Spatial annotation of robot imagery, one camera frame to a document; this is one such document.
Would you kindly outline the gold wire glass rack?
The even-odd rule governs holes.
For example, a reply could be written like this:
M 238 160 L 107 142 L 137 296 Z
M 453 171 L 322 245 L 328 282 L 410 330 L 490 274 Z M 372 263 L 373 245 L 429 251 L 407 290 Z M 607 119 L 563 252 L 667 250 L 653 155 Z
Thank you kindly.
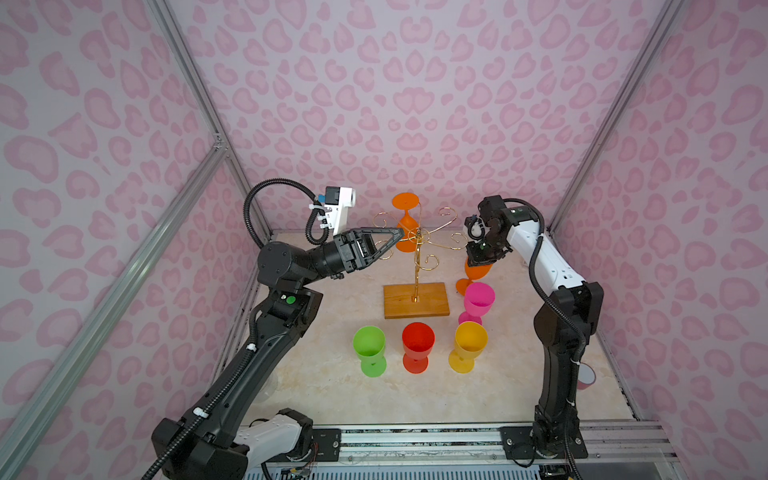
M 411 284 L 420 284 L 422 283 L 420 281 L 420 274 L 422 272 L 430 272 L 435 270 L 439 264 L 440 260 L 439 258 L 434 254 L 428 254 L 426 257 L 422 255 L 422 251 L 425 245 L 431 245 L 436 248 L 445 249 L 445 250 L 452 250 L 456 251 L 459 250 L 460 247 L 458 245 L 456 246 L 448 246 L 448 245 L 441 245 L 438 243 L 435 243 L 431 240 L 431 236 L 433 233 L 439 232 L 441 230 L 444 230 L 448 226 L 453 225 L 456 220 L 458 219 L 458 213 L 455 209 L 453 209 L 450 206 L 442 206 L 439 208 L 438 213 L 441 217 L 445 217 L 446 221 L 442 223 L 440 226 L 428 229 L 426 227 L 423 227 L 421 224 L 422 219 L 422 205 L 420 202 L 420 205 L 416 207 L 415 209 L 410 211 L 410 215 L 416 219 L 420 225 L 420 229 L 417 234 L 417 249 L 413 254 L 413 264 L 414 264 L 414 279 Z

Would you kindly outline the orange wine glass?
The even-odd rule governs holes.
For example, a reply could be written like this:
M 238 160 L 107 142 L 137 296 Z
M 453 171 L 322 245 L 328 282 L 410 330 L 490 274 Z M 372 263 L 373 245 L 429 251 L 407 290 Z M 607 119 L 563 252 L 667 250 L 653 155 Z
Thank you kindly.
M 470 266 L 469 259 L 466 259 L 464 263 L 465 276 L 456 282 L 456 291 L 464 296 L 467 288 L 475 281 L 485 277 L 490 272 L 491 268 L 491 265 Z
M 417 234 L 420 225 L 410 215 L 410 211 L 420 205 L 419 197 L 411 192 L 403 192 L 393 198 L 392 205 L 396 210 L 403 212 L 403 216 L 398 222 L 398 227 L 403 230 L 404 236 L 398 242 L 396 248 L 404 253 L 414 253 L 417 249 Z

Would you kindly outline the orange wine glass front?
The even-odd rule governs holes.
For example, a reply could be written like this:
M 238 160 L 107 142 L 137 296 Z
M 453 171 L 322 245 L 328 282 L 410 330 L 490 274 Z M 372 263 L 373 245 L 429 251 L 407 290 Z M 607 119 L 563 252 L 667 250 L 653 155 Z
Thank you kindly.
M 466 259 L 464 263 L 465 276 L 456 282 L 456 291 L 464 296 L 467 288 L 475 281 L 485 277 L 490 272 L 491 268 L 491 265 L 470 266 L 469 259 Z

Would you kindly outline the wooden rack base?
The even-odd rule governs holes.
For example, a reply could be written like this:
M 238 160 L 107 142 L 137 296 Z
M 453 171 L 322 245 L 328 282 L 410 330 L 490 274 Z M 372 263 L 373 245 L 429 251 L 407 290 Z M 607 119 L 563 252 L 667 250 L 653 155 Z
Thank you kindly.
M 450 314 L 447 291 L 443 282 L 385 285 L 383 294 L 386 319 L 438 317 Z

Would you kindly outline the pink plastic wine glass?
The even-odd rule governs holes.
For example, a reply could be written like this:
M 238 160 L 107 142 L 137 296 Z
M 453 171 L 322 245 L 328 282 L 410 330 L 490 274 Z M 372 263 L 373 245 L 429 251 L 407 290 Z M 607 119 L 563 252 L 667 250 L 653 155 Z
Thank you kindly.
M 495 290 L 482 282 L 470 284 L 464 293 L 464 311 L 459 315 L 458 323 L 473 322 L 483 324 L 483 317 L 496 301 Z

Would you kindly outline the green plastic wine glass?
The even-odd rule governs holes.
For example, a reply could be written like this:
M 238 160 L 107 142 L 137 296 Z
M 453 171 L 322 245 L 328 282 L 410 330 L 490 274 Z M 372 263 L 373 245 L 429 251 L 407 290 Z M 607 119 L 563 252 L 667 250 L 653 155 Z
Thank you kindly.
M 385 358 L 386 335 L 376 326 L 364 326 L 353 337 L 353 348 L 360 360 L 364 375 L 376 378 L 384 374 L 387 368 Z

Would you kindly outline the red plastic wine glass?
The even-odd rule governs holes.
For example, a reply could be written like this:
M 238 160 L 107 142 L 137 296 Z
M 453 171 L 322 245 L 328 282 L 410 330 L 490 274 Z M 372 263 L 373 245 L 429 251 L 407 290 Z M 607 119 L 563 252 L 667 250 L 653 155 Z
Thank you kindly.
M 436 336 L 432 328 L 422 322 L 407 325 L 401 335 L 404 355 L 402 363 L 411 374 L 420 374 L 427 370 L 429 354 L 431 353 Z

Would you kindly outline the yellow plastic wine glass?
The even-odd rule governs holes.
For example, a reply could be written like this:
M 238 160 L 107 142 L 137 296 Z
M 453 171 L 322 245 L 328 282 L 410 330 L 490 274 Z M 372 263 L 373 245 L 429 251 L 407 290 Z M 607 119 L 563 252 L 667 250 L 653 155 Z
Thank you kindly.
M 487 331 L 479 323 L 461 323 L 456 329 L 454 348 L 448 357 L 450 368 L 460 374 L 471 372 L 476 358 L 487 346 L 488 339 Z

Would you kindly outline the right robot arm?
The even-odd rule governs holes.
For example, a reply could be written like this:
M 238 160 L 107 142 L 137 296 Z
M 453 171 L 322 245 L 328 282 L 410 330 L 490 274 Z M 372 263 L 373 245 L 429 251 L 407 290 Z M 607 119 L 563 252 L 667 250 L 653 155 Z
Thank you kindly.
M 486 197 L 464 225 L 471 267 L 492 265 L 517 253 L 543 301 L 533 320 L 544 350 L 542 391 L 531 429 L 534 456 L 570 463 L 586 458 L 577 408 L 578 374 L 597 330 L 602 286 L 569 265 L 548 236 L 544 216 L 525 200 Z

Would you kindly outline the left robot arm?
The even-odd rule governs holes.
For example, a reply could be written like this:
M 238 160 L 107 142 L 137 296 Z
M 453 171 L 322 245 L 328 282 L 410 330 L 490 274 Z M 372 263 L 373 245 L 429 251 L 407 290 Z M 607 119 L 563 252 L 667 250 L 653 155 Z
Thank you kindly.
M 263 242 L 255 232 L 251 204 L 263 189 L 287 185 L 311 201 L 311 221 L 324 233 L 301 249 L 280 241 Z M 404 237 L 400 228 L 341 226 L 354 206 L 353 191 L 329 187 L 322 196 L 290 179 L 262 181 L 243 205 L 246 228 L 259 248 L 257 281 L 267 296 L 248 317 L 243 345 L 208 391 L 179 419 L 163 419 L 152 433 L 157 454 L 144 473 L 152 479 L 241 479 L 251 468 L 265 468 L 276 457 L 310 463 L 318 454 L 312 420 L 290 408 L 243 429 L 241 423 L 283 357 L 304 336 L 319 311 L 323 295 L 310 284 L 371 266 Z

